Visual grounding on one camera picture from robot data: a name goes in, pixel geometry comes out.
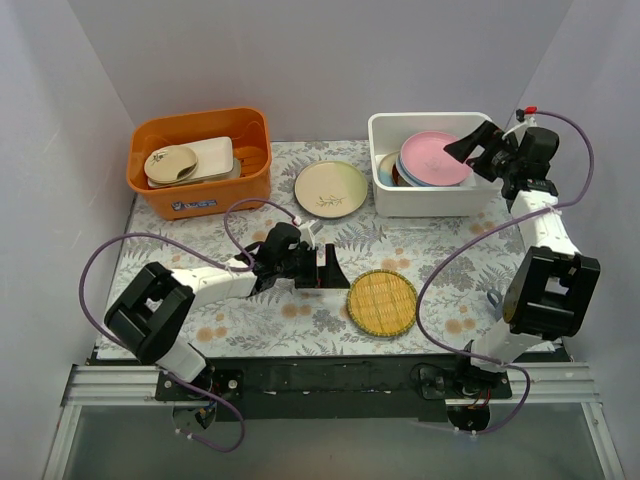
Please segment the yellow woven plate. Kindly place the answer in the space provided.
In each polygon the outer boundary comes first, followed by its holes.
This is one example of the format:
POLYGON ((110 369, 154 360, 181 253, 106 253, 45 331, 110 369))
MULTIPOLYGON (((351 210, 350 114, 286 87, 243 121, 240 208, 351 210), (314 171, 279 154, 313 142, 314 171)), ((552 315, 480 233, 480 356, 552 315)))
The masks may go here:
POLYGON ((346 307, 351 320, 367 334, 391 338, 407 333, 416 322, 417 292, 404 276, 377 269, 356 278, 346 307))

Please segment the pink plate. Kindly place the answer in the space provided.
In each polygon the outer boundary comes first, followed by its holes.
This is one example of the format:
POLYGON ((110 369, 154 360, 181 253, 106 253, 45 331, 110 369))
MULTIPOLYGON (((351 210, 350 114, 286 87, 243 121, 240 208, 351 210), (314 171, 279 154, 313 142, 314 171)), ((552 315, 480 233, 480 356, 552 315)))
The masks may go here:
POLYGON ((406 170, 433 187, 456 186, 466 181, 472 170, 443 151, 458 138, 443 132, 424 131, 409 137, 400 149, 406 170))

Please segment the cream blue tree plate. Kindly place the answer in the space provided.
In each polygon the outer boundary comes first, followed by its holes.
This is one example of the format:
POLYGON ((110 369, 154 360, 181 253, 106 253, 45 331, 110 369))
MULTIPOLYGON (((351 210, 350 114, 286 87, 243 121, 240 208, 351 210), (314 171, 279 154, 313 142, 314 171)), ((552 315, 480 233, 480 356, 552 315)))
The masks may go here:
POLYGON ((394 180, 394 169, 396 160, 398 158, 398 152, 392 152, 385 155, 378 166, 378 179, 379 182, 386 187, 396 187, 396 181, 394 180))

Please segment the light blue plate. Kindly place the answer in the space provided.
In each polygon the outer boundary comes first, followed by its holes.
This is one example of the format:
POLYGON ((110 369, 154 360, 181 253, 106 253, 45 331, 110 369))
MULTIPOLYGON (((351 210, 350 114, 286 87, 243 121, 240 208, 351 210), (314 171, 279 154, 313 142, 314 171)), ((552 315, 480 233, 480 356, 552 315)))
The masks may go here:
POLYGON ((432 187, 432 184, 429 183, 425 183, 422 182, 420 180, 418 180, 416 177, 414 177, 413 175, 411 175, 406 168, 404 167, 403 161, 402 161, 402 157, 401 154, 397 155, 396 161, 395 161, 395 168, 398 172, 398 176, 401 177, 403 179, 403 181, 407 184, 410 185, 412 187, 432 187))

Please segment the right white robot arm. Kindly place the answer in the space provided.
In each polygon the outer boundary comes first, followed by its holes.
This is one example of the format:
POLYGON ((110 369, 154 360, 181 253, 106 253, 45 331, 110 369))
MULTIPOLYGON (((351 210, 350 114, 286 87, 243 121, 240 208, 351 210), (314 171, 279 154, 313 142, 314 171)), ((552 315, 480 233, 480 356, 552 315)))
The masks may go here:
POLYGON ((526 248, 511 284, 498 299, 498 321, 457 358, 452 383, 464 397, 505 382, 507 364, 529 348, 574 336, 600 275, 598 260, 579 252, 556 209, 558 191, 547 174, 559 136, 532 119, 523 126, 523 134, 516 135, 485 121, 444 148, 480 177, 502 181, 501 194, 512 216, 521 221, 526 248))

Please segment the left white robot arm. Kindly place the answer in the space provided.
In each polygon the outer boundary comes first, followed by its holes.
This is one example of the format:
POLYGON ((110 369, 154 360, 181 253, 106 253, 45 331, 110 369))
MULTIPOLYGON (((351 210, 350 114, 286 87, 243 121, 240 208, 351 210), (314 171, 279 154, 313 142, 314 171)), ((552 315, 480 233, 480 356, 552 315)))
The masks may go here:
POLYGON ((291 280, 298 290, 345 290, 332 243, 324 245, 318 263, 319 222, 299 226, 279 222, 265 240, 248 245, 220 267, 170 270, 158 262, 145 265, 107 311, 104 323, 144 365, 156 365, 178 378, 178 387, 193 400, 213 386, 211 364, 181 337, 191 311, 228 299, 249 298, 291 280))

